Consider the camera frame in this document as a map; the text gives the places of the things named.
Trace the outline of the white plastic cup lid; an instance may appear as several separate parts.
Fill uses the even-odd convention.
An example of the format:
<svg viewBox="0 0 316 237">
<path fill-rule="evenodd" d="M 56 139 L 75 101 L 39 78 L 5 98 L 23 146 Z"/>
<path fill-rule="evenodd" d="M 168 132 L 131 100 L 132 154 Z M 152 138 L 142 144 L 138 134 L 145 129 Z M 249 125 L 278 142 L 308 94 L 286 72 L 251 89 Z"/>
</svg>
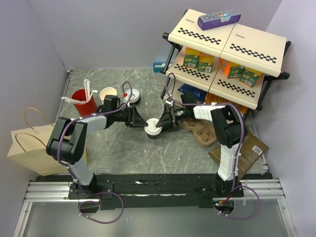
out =
<svg viewBox="0 0 316 237">
<path fill-rule="evenodd" d="M 147 126 L 144 127 L 144 130 L 148 135 L 156 136 L 161 133 L 162 127 L 157 127 L 158 121 L 158 118 L 150 118 L 146 121 Z"/>
</svg>

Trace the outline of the black paper coffee cup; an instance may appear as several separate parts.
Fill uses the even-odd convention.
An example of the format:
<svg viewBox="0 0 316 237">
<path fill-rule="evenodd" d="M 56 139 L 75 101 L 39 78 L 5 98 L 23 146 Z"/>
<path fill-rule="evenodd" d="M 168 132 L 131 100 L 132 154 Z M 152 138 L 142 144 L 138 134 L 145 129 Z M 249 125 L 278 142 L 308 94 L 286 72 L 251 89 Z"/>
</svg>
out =
<svg viewBox="0 0 316 237">
<path fill-rule="evenodd" d="M 152 140 L 152 141 L 158 140 L 158 139 L 159 139 L 159 136 L 160 136 L 160 132 L 156 132 L 156 133 L 148 133 L 148 132 L 146 132 L 146 134 L 147 134 L 147 137 L 148 137 L 150 140 Z"/>
</svg>

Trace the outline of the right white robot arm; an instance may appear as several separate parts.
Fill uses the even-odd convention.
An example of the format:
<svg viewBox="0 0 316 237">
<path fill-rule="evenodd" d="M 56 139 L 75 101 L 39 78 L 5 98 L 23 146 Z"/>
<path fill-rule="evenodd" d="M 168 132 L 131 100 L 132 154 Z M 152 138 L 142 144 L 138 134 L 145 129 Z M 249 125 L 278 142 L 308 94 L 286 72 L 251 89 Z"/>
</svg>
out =
<svg viewBox="0 0 316 237">
<path fill-rule="evenodd" d="M 247 128 L 238 108 L 230 103 L 198 104 L 191 92 L 181 95 L 182 102 L 173 100 L 182 108 L 165 105 L 156 127 L 172 129 L 184 119 L 201 119 L 213 123 L 220 143 L 220 166 L 216 176 L 216 193 L 222 197 L 234 192 L 238 185 L 237 163 Z"/>
</svg>

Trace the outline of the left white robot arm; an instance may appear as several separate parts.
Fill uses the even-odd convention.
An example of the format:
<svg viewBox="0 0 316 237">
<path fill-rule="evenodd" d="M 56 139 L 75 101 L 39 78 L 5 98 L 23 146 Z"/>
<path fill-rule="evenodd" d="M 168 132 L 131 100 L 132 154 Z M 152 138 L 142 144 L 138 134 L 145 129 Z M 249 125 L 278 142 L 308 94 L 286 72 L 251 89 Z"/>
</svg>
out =
<svg viewBox="0 0 316 237">
<path fill-rule="evenodd" d="M 119 105 L 120 99 L 107 95 L 95 113 L 80 118 L 58 118 L 46 145 L 46 153 L 66 167 L 75 186 L 85 198 L 96 196 L 97 178 L 83 158 L 86 137 L 92 132 L 109 128 L 114 122 L 127 127 L 146 127 L 134 105 Z"/>
</svg>

